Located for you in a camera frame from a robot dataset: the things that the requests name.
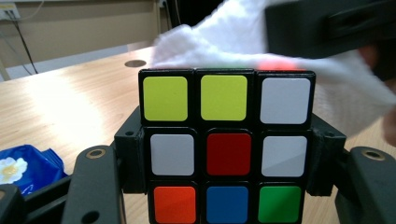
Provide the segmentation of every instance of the white flower pattern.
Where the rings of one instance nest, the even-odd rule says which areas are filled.
[[[20,180],[27,165],[28,163],[23,158],[16,161],[10,157],[0,160],[0,184],[12,184]]]

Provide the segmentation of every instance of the green sticker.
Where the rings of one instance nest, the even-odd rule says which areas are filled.
[[[247,97],[246,77],[206,75],[201,80],[201,116],[205,120],[243,120]]]
[[[263,187],[260,190],[261,223],[294,223],[300,215],[301,189],[297,186]]]
[[[183,121],[188,116],[188,88],[184,77],[146,77],[143,80],[145,118]]]

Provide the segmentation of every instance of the blue plastic bag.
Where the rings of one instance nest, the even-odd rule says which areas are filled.
[[[52,149],[24,145],[0,151],[0,184],[15,184],[24,196],[65,176],[64,163]]]

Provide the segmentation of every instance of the white cloth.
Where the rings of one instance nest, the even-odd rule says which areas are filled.
[[[181,25],[155,42],[153,68],[243,67],[288,60],[317,74],[314,113],[350,136],[396,105],[356,50],[325,59],[267,52],[264,9],[285,0],[228,0],[195,27]]]

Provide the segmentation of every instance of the rubik's cube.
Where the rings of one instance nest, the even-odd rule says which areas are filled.
[[[139,73],[150,223],[301,223],[315,74]]]

